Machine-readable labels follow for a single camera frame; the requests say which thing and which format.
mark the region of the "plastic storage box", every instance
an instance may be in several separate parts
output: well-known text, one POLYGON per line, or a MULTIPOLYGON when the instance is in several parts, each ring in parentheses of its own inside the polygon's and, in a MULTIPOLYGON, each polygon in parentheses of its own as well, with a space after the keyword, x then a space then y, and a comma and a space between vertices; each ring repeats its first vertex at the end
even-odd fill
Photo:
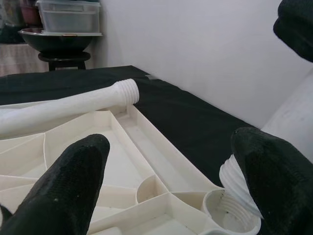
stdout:
POLYGON ((36 5, 46 32, 99 32, 98 2, 39 0, 36 5))

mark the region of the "wooden stool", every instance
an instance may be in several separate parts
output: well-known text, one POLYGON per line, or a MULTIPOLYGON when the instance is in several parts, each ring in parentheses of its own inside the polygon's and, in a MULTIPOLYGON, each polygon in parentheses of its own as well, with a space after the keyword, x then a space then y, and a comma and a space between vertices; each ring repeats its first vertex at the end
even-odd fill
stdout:
POLYGON ((79 70, 85 70, 85 61, 90 59, 90 54, 84 51, 69 52, 67 54, 40 53, 38 58, 49 63, 49 71, 67 67, 77 67, 79 70))

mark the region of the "white plastic tray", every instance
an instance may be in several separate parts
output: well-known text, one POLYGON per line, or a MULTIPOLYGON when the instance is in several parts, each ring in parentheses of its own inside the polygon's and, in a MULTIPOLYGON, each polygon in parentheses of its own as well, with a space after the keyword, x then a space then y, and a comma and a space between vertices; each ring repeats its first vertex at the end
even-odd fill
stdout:
POLYGON ((258 233, 260 218, 211 183, 134 106, 113 110, 56 120, 43 133, 0 141, 0 203, 14 212, 67 146, 100 133, 111 150, 89 234, 258 233))

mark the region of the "white plastic tube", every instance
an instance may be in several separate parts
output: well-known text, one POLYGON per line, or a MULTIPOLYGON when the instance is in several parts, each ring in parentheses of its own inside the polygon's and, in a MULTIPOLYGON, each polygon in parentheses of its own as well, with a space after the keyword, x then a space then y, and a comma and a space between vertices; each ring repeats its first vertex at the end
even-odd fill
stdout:
POLYGON ((4 112, 0 116, 0 136, 57 118, 87 113, 114 105, 135 104, 138 101, 139 90, 135 81, 132 79, 119 81, 107 88, 4 112))
MULTIPOLYGON (((313 70, 274 113, 262 131, 289 141, 313 163, 313 70)), ((249 194, 234 155, 221 166, 220 180, 242 206, 255 215, 262 216, 249 194)))

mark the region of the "black cloth surface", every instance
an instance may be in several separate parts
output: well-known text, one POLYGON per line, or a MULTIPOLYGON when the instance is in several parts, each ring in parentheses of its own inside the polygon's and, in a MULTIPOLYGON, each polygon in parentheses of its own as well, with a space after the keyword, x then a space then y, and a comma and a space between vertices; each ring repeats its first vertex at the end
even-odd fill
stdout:
MULTIPOLYGON (((231 134, 250 125, 146 75, 133 66, 8 75, 0 78, 0 105, 58 99, 133 78, 140 93, 136 108, 208 179, 222 186, 219 170, 231 155, 231 134)), ((265 228, 259 234, 268 235, 265 228)))
POLYGON ((283 0, 274 33, 302 58, 313 62, 313 1, 283 0))

